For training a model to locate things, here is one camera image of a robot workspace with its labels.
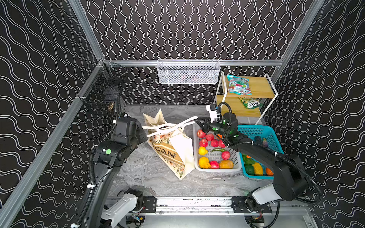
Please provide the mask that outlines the cream canvas grocery bag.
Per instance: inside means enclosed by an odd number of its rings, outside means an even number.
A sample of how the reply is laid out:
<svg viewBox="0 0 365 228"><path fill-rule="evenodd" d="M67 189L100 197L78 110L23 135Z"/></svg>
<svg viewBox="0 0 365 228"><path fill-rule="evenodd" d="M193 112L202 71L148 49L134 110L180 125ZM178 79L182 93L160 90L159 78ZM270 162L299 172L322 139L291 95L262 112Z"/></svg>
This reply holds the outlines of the cream canvas grocery bag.
<svg viewBox="0 0 365 228"><path fill-rule="evenodd" d="M184 132L186 126L195 123L197 116L180 123L169 123L159 110L155 117L143 114L147 142L156 154L174 172L179 180L195 169L193 140Z"/></svg>

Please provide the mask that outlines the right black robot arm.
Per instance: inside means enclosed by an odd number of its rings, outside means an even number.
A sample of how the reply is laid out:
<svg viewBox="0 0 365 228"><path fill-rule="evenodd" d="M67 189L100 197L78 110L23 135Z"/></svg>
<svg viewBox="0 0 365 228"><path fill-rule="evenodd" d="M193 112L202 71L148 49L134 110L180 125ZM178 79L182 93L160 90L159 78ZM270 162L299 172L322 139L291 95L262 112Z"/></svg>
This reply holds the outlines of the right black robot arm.
<svg viewBox="0 0 365 228"><path fill-rule="evenodd" d="M254 140L255 129L270 130L263 125L239 124L235 115L225 114L222 122L211 122L207 117L195 119L203 132L221 135L224 144L241 154L248 155L273 172L273 182L248 194L248 203L263 205L270 201L297 200L318 205L323 202L323 193L314 179L305 171L299 157L275 151Z"/></svg>

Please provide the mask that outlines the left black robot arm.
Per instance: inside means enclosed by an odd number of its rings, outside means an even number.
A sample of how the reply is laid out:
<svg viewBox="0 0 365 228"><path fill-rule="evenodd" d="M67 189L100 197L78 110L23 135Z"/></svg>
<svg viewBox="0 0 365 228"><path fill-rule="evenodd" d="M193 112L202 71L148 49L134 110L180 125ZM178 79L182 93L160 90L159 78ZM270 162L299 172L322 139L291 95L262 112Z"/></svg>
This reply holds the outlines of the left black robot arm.
<svg viewBox="0 0 365 228"><path fill-rule="evenodd" d="M105 209L112 183L121 167L138 145L148 139L141 123L126 113L115 121L111 135L110 140L100 142L90 152L89 183L72 228L116 228L128 213L143 209L143 194L134 190L126 191L120 201Z"/></svg>

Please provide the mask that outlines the green Fox's candy bag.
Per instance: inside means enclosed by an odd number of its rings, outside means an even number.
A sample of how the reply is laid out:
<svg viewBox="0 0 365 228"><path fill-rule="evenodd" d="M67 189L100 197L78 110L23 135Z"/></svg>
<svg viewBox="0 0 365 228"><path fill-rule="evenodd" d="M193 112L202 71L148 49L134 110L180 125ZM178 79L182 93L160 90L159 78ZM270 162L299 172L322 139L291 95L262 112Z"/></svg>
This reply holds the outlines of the green Fox's candy bag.
<svg viewBox="0 0 365 228"><path fill-rule="evenodd" d="M239 100L247 109L256 109L263 106L263 104L256 98L240 97Z"/></svg>

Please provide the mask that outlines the green red snack bag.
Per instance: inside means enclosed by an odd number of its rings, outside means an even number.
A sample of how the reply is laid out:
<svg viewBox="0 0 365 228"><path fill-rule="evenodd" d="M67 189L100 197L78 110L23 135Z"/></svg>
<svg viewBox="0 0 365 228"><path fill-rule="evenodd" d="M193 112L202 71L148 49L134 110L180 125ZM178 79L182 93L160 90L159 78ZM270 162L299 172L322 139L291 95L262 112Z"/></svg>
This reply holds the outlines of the green red snack bag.
<svg viewBox="0 0 365 228"><path fill-rule="evenodd" d="M227 80L228 80L228 93L240 96L252 95L252 91L249 85L249 80L247 78L228 75Z"/></svg>

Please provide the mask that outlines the red apple right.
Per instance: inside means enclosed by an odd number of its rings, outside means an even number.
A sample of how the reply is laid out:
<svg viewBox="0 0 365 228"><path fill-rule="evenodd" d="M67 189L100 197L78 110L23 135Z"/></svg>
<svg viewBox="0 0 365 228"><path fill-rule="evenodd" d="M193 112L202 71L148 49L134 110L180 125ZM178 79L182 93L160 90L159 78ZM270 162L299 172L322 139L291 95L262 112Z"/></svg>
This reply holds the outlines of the red apple right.
<svg viewBox="0 0 365 228"><path fill-rule="evenodd" d="M225 148L226 147L226 145L224 144L224 142L222 140L219 140L218 144L219 144L220 148Z"/></svg>

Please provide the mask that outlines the red apple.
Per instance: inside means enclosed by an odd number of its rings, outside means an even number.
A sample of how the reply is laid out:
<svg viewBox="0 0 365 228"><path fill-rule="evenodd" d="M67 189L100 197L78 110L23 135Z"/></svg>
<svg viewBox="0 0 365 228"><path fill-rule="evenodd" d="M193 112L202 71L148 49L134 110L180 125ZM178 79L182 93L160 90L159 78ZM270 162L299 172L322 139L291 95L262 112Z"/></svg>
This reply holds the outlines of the red apple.
<svg viewBox="0 0 365 228"><path fill-rule="evenodd" d="M198 138L203 139L203 138L205 138L205 136L206 136L206 133L205 133L205 132L203 132L203 130L202 130L202 129L199 129L199 130L197 131L197 137L198 137Z"/></svg>
<svg viewBox="0 0 365 228"><path fill-rule="evenodd" d="M220 168L220 165L217 161L211 161L210 162L210 168L211 169L219 169Z"/></svg>
<svg viewBox="0 0 365 228"><path fill-rule="evenodd" d="M222 140L219 140L218 144L219 144L220 148L225 148L226 147L226 145L224 144L224 142Z"/></svg>
<svg viewBox="0 0 365 228"><path fill-rule="evenodd" d="M214 140L214 134L207 134L206 136L205 136L205 139L207 140L207 141L212 141L212 140Z"/></svg>

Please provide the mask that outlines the red apple middle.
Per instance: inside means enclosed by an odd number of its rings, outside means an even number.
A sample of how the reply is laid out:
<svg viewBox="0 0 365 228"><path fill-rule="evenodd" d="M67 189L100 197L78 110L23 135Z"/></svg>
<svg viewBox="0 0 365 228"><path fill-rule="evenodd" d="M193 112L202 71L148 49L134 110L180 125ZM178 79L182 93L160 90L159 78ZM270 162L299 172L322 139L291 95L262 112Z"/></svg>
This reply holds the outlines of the red apple middle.
<svg viewBox="0 0 365 228"><path fill-rule="evenodd" d="M212 140L214 140L214 134L207 134L206 136L205 136L205 139L207 140L207 141L212 141Z"/></svg>

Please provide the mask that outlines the green chili pepper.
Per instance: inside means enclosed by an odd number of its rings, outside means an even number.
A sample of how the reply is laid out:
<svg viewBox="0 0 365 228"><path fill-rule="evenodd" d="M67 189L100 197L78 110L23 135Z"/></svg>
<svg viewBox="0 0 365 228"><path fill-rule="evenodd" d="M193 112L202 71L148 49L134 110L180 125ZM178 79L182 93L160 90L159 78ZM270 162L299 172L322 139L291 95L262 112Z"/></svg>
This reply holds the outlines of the green chili pepper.
<svg viewBox="0 0 365 228"><path fill-rule="evenodd" d="M213 153L213 152L220 152L220 153L223 153L223 152L225 152L226 150L225 149L223 149L223 148L214 148L213 150L211 150L211 153Z"/></svg>

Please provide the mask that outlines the red apple back left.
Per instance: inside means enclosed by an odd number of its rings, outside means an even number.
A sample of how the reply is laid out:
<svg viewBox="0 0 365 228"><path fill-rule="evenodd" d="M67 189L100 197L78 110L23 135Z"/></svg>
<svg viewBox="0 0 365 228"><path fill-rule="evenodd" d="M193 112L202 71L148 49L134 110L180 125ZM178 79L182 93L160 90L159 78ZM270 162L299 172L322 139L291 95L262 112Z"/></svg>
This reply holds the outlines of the red apple back left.
<svg viewBox="0 0 365 228"><path fill-rule="evenodd" d="M203 132L203 130L202 130L202 129L199 129L199 130L197 131L197 137L198 137L198 138L203 139L203 138L205 138L205 136L206 136L206 133L205 133L205 132Z"/></svg>

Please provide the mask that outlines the brass fitting in basket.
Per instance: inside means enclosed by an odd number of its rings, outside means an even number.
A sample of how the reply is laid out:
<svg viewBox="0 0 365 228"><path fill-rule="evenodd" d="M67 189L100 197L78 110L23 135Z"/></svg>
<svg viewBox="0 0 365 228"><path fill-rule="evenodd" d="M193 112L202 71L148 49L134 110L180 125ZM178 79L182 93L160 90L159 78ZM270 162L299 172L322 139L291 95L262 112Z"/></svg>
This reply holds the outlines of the brass fitting in basket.
<svg viewBox="0 0 365 228"><path fill-rule="evenodd" d="M107 109L112 111L112 110L114 110L114 106L115 106L115 102L110 102L107 106Z"/></svg>

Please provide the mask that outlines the white plastic fruit basket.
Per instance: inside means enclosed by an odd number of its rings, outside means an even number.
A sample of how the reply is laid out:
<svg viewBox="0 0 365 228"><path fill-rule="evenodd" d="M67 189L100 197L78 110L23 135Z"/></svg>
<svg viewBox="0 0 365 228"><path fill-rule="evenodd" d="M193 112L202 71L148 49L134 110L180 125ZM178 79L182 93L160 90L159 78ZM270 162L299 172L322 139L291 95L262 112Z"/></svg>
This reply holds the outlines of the white plastic fruit basket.
<svg viewBox="0 0 365 228"><path fill-rule="evenodd" d="M232 172L238 172L242 170L242 161L240 159L240 153L234 151L233 149L230 148L224 148L226 151L230 152L231 157L230 157L230 161L232 161L234 163L234 168L233 169L201 169L199 166L199 159L202 157L198 154L198 149L200 147L200 141L201 138L197 137L197 131L200 129L200 127L195 123L193 125L193 131L194 131L194 135L193 135L193 149L194 149L194 164L195 164L195 168L201 172L208 172L208 173L232 173ZM220 152L213 152L211 153L211 150L214 149L214 147L211 146L210 142L208 142L208 145L206 147L206 149L208 150L208 153L204 156L207 157L209 159L209 161L217 161L218 163L220 163L223 159L221 157L221 153Z"/></svg>

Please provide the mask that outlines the dark green cucumber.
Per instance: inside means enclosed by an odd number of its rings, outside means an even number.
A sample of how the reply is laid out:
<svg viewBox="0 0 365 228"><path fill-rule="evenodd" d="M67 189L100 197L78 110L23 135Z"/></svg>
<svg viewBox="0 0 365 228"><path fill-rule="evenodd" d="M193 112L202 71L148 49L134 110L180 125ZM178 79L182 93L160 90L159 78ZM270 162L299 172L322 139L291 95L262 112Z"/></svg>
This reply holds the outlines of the dark green cucumber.
<svg viewBox="0 0 365 228"><path fill-rule="evenodd" d="M254 142L255 142L255 143L257 143L257 144L262 144L262 139L261 139L261 137L256 136L256 137L254 138Z"/></svg>

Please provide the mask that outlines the small yellow lemon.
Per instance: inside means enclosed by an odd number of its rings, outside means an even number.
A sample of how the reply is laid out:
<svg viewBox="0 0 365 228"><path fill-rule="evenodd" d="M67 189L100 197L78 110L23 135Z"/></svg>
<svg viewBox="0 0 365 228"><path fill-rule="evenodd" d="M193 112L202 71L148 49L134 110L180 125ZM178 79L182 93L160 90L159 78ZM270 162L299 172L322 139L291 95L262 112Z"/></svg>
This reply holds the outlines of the small yellow lemon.
<svg viewBox="0 0 365 228"><path fill-rule="evenodd" d="M199 147L198 154L200 156L205 156L207 153L208 153L208 150L204 146Z"/></svg>

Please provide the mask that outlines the yellow orange mango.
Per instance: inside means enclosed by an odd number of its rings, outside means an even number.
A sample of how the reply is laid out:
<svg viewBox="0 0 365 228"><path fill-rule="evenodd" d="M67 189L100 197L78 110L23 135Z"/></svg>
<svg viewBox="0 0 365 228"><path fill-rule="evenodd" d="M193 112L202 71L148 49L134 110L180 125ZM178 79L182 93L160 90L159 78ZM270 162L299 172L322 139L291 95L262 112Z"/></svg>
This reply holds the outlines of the yellow orange mango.
<svg viewBox="0 0 365 228"><path fill-rule="evenodd" d="M219 168L220 169L233 169L234 168L234 163L230 160L222 160L219 163Z"/></svg>

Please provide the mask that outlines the white wooden two-tier shelf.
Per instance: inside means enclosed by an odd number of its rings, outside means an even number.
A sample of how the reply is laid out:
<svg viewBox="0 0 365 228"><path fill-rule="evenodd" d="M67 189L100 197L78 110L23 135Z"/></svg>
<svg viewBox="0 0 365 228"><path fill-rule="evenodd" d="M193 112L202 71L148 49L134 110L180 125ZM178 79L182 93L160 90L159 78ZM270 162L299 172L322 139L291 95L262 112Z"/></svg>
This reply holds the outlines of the white wooden two-tier shelf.
<svg viewBox="0 0 365 228"><path fill-rule="evenodd" d="M265 74L263 77L244 77L249 81L250 95L238 95L229 91L229 80L224 72L218 82L218 87L214 99L214 104L218 105L220 102L226 102L230 105L232 112L236 114L238 119L246 124L263 125L264 115L269 110L269 107L274 103L279 93L276 90L274 83L270 76ZM243 103L242 99L253 100L262 104L262 107L248 109Z"/></svg>

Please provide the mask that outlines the red apple front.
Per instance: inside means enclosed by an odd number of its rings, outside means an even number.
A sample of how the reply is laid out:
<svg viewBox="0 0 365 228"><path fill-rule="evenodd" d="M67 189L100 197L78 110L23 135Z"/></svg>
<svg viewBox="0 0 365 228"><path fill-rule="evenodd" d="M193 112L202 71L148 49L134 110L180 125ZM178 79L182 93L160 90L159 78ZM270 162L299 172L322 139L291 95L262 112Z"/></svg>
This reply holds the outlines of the red apple front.
<svg viewBox="0 0 365 228"><path fill-rule="evenodd" d="M219 169L220 168L220 165L217 161L211 161L210 162L210 168L211 169Z"/></svg>

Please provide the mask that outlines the purple eggplant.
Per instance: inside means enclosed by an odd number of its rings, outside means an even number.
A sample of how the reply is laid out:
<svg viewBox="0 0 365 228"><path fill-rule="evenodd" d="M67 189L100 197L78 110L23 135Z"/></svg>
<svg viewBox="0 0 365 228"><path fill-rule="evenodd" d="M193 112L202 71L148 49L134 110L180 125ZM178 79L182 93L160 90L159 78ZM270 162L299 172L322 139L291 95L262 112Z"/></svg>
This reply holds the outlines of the purple eggplant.
<svg viewBox="0 0 365 228"><path fill-rule="evenodd" d="M269 147L269 143L268 143L266 138L263 138L262 145L267 147L267 148Z"/></svg>

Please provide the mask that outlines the yellow bumpy lemon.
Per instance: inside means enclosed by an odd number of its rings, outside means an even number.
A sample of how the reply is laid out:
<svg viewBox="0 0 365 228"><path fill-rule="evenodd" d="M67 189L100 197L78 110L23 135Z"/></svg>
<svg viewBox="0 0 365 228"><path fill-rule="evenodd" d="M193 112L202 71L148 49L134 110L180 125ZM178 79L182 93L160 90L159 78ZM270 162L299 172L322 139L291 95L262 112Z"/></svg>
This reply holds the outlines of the yellow bumpy lemon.
<svg viewBox="0 0 365 228"><path fill-rule="evenodd" d="M211 168L211 164L210 161L207 157L201 157L199 159L199 166L201 169L210 169Z"/></svg>

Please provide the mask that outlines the green avocado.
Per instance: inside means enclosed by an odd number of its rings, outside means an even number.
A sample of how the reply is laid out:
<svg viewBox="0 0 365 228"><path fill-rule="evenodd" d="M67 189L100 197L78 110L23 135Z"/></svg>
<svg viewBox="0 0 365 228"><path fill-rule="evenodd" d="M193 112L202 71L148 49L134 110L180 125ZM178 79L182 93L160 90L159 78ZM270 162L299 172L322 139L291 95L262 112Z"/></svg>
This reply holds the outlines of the green avocado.
<svg viewBox="0 0 365 228"><path fill-rule="evenodd" d="M254 166L252 164L245 164L244 167L245 167L245 171L248 175L252 175L252 176L255 175Z"/></svg>

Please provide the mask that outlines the teal plastic vegetable basket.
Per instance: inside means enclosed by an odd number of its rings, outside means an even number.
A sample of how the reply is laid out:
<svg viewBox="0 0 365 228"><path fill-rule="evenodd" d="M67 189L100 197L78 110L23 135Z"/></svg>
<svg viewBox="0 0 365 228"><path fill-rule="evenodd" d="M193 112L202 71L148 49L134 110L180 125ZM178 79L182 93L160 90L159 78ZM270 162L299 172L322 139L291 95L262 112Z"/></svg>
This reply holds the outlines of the teal plastic vegetable basket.
<svg viewBox="0 0 365 228"><path fill-rule="evenodd" d="M261 137L262 141L263 138L266 138L268 143L269 143L269 147L270 149L278 152L278 153L284 153L282 150L282 147L279 143L279 140L276 136L275 131L269 127L269 126L264 126L264 125L239 125L238 126L238 131L241 132L242 134L248 136L250 139L252 139L254 141L254 138L256 136ZM248 158L246 154L240 154L240 159L242 161L243 167L243 175L249 179L257 179L257 180L273 180L273 176L267 176L266 175L266 166L260 162L258 162L257 160L253 159L253 158ZM264 175L263 176L252 176L252 175L248 175L245 171L245 164L254 164L254 163L260 163L260 165L263 168L263 172Z"/></svg>

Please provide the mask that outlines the orange pumpkin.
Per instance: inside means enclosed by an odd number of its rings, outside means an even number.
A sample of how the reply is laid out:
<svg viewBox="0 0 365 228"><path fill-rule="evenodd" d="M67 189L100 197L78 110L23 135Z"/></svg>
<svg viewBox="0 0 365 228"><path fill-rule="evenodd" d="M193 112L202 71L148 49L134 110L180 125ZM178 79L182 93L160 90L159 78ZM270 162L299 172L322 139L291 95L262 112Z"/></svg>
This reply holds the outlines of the orange pumpkin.
<svg viewBox="0 0 365 228"><path fill-rule="evenodd" d="M273 175L274 175L274 173L273 173L273 171L272 171L272 170L270 170L269 168L266 168L266 175L267 175L267 176L273 176Z"/></svg>

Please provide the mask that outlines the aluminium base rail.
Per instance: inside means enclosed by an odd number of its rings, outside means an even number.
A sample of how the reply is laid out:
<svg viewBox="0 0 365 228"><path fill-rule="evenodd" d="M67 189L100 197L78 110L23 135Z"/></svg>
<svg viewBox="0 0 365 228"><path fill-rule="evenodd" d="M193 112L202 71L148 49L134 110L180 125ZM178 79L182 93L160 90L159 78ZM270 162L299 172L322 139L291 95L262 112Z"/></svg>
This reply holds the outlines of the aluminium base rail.
<svg viewBox="0 0 365 228"><path fill-rule="evenodd" d="M172 197L144 196L125 194L121 199L107 197L101 205L101 217L104 219L132 214L150 214L156 216L203 215L203 216L259 216L274 215L277 204L273 202L261 205L259 209L248 210L245 197Z"/></svg>

